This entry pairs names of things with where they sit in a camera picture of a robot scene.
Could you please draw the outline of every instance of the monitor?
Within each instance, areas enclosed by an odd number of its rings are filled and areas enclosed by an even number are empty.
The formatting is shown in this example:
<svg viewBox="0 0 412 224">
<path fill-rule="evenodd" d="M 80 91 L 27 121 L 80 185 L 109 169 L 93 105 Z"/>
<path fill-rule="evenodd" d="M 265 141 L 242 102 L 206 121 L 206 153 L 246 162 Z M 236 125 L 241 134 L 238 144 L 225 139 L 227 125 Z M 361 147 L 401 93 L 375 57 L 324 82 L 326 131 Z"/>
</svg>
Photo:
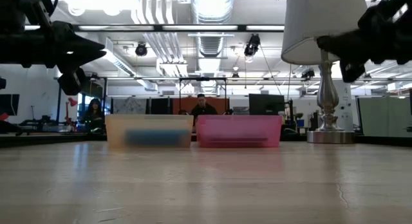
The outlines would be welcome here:
<svg viewBox="0 0 412 224">
<path fill-rule="evenodd" d="M 17 115 L 20 95 L 0 95 L 0 110 L 9 116 Z"/>
<path fill-rule="evenodd" d="M 285 111 L 283 95 L 249 94 L 250 115 L 278 115 Z"/>
</svg>

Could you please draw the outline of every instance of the woman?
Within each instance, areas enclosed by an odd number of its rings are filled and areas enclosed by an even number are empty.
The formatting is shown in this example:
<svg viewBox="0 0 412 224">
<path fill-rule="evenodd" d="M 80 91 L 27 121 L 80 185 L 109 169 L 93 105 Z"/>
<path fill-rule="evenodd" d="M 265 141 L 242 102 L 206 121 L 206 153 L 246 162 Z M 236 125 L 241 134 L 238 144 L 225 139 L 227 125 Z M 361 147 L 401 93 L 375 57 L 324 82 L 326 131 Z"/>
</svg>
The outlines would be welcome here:
<svg viewBox="0 0 412 224">
<path fill-rule="evenodd" d="M 84 114 L 83 122 L 86 123 L 86 128 L 91 132 L 104 129 L 102 105 L 99 99 L 94 98 L 90 101 L 88 110 Z"/>
<path fill-rule="evenodd" d="M 102 105 L 99 99 L 94 98 L 90 101 L 88 110 L 84 114 L 84 119 L 90 121 L 103 119 Z"/>
</svg>

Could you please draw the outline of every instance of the table surface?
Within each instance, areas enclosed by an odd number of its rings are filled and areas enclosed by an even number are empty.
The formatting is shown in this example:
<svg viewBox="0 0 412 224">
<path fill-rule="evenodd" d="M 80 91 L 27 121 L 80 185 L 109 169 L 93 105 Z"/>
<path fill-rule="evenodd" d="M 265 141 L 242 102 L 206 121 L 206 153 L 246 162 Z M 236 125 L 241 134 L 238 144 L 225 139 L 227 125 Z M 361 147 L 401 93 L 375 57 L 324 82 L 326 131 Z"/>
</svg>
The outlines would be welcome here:
<svg viewBox="0 0 412 224">
<path fill-rule="evenodd" d="M 411 223 L 412 149 L 0 149 L 0 223 Z"/>
</svg>

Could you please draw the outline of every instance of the lamp shade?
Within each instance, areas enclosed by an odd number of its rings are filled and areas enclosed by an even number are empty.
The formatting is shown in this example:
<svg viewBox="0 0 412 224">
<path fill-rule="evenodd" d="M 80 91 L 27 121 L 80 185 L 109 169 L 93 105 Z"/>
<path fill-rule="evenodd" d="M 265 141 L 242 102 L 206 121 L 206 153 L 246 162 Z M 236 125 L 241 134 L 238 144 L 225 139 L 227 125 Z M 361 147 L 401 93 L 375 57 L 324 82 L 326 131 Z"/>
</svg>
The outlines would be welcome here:
<svg viewBox="0 0 412 224">
<path fill-rule="evenodd" d="M 356 29 L 366 9 L 365 0 L 287 0 L 282 60 L 297 65 L 320 64 L 316 37 Z M 339 58 L 329 54 L 329 60 Z"/>
</svg>

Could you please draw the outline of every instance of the pink plastic bin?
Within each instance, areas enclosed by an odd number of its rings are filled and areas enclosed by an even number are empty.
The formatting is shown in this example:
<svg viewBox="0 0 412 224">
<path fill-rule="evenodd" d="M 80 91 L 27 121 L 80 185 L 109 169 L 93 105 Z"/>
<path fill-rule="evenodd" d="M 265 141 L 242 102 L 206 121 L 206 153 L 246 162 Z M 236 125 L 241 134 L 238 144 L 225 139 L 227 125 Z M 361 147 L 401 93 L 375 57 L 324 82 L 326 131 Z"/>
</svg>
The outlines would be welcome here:
<svg viewBox="0 0 412 224">
<path fill-rule="evenodd" d="M 277 115 L 201 115 L 196 133 L 200 147 L 279 147 L 281 127 Z"/>
</svg>

